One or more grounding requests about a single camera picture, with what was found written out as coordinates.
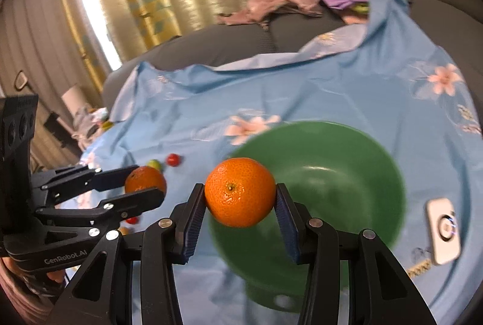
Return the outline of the left human hand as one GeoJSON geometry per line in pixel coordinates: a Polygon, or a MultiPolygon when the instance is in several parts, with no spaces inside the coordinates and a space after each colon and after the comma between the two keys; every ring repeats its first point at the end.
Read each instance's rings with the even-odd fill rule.
{"type": "Polygon", "coordinates": [[[65,281],[66,271],[64,271],[64,269],[52,272],[43,272],[41,270],[36,270],[33,272],[25,273],[25,271],[22,270],[11,257],[2,257],[1,260],[11,273],[15,274],[20,278],[24,278],[26,276],[42,276],[47,277],[58,284],[62,284],[65,281]]]}

